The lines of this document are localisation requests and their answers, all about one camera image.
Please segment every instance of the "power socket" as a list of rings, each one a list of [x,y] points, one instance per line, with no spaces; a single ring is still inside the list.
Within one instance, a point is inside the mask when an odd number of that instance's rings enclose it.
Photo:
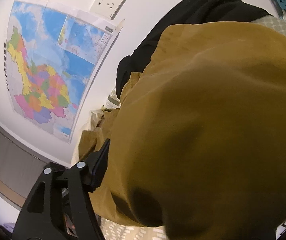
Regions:
[[[95,0],[90,11],[112,19],[123,0]]]

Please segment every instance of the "colorful map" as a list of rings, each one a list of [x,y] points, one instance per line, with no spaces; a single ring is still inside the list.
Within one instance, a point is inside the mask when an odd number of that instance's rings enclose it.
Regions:
[[[15,1],[6,46],[14,110],[68,142],[83,93],[109,38],[64,13]]]

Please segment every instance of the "electrical outlet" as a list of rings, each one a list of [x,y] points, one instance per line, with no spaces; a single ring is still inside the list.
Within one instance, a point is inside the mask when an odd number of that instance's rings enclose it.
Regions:
[[[112,19],[122,2],[123,0],[95,0],[90,11]]]

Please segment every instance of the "fabric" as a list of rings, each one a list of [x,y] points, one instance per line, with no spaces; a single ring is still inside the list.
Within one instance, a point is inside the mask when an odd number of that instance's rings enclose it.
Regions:
[[[71,166],[75,165],[79,160],[79,144],[82,138],[82,133],[84,130],[86,131],[95,131],[97,125],[101,122],[102,117],[104,115],[104,111],[101,109],[98,110],[91,110],[89,113],[88,121],[81,127],[79,130],[79,139],[77,141],[76,147],[74,148],[72,159],[71,159]]]
[[[104,107],[107,109],[120,108],[120,100],[116,95],[115,89],[113,89],[110,95],[108,96]]]
[[[286,219],[285,36],[252,23],[172,25],[133,75],[101,126],[111,146],[90,194],[97,214],[164,225],[170,239],[248,239]]]
[[[263,18],[252,21],[253,23],[269,27],[280,34],[286,36],[286,21],[278,19],[274,16],[267,15]]]
[[[119,110],[119,108],[104,110],[103,117],[98,126],[93,131],[85,130],[82,132],[78,144],[79,160],[82,160],[84,157],[86,157],[89,152],[100,150],[106,138],[111,137],[111,127],[113,126],[114,120]]]
[[[14,227],[16,226],[15,223],[5,223],[3,224],[3,227],[8,230],[10,233],[13,233]]]
[[[101,230],[105,239],[111,240],[168,240],[164,227],[127,227],[102,219]]]
[[[131,56],[122,59],[117,68],[116,94],[131,72],[143,72],[150,63],[158,40],[166,27],[176,24],[202,24],[218,21],[251,22],[269,15],[264,9],[243,3],[242,0],[183,0],[169,11],[152,29]]]

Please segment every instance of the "screw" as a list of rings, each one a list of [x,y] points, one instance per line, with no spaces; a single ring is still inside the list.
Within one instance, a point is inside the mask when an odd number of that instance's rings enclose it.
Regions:
[[[50,174],[52,172],[52,169],[51,168],[46,168],[43,173],[44,174]]]
[[[83,167],[85,167],[85,162],[79,162],[76,166],[78,167],[78,168],[83,168]]]

